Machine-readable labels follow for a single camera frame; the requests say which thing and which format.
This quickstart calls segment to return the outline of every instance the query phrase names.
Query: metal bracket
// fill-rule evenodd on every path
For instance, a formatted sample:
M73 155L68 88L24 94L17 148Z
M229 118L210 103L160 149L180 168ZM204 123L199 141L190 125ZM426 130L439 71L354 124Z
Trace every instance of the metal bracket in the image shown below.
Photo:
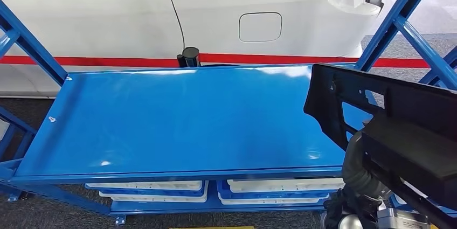
M127 216L116 216L116 225L124 225L126 223Z

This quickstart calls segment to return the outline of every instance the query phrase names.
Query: white plastic tray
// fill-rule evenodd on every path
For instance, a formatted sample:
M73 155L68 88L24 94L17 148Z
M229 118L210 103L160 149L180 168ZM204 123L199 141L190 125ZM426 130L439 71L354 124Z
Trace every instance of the white plastic tray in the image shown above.
M227 180L232 192L274 192L303 190L338 190L344 187L342 178L266 179L254 181Z
M110 197L114 201L203 203L206 201L207 193L208 193L208 183L205 183L205 190L201 197L134 195L134 194L104 194L102 192L99 192L99 195L100 195L100 197Z
M203 181L180 182L130 182L130 183L87 183L92 188L151 189L151 190L200 190Z
M261 205L261 204L306 204L317 203L325 198L254 198L254 199L223 199L219 192L217 193L220 202L223 205Z

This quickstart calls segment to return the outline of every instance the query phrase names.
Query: white car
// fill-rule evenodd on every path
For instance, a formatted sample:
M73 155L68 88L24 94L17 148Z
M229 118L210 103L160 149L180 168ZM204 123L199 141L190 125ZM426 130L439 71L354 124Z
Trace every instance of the white car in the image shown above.
M359 57L381 0L3 0L67 71L176 65L186 46L212 63ZM0 96L59 86L17 46L0 57Z

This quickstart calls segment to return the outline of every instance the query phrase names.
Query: black plastic part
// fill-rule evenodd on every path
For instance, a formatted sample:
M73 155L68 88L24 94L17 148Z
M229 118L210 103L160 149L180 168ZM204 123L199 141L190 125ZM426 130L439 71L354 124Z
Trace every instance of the black plastic part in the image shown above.
M380 166L457 210L457 142L382 114L362 130L362 142Z
M186 47L183 50L183 59L186 62L187 67L197 67L200 66L199 60L200 51L196 47Z
M370 104L365 90L383 95L384 108ZM412 207L429 216L439 228L457 228L454 218L400 179L410 182L440 205L456 207L457 162L452 160L457 159L457 94L342 67L313 65L303 110L346 150L346 132L353 133L355 129L344 122L343 102L373 114L373 119L362 129L362 141L368 153L364 167Z
M185 62L183 55L181 55L181 54L177 55L176 59L178 59L179 67L187 67L187 64Z
M312 74L303 110L343 150L348 145L346 131L355 129L344 122L342 102L373 115L385 113L389 118L457 141L455 92L327 64L313 65ZM385 109L369 103L366 90L383 95Z

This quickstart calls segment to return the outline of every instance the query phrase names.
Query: blue shelf top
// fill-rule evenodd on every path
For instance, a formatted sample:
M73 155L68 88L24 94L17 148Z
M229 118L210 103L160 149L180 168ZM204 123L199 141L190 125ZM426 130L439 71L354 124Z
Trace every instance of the blue shelf top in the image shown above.
M217 196L216 182L210 181L208 185L207 200L204 203L113 201L110 215L323 210L323 201L324 200L312 204L223 205Z
M13 181L236 179L341 170L343 150L303 112L311 65L68 77ZM355 108L344 111L358 128L369 117Z

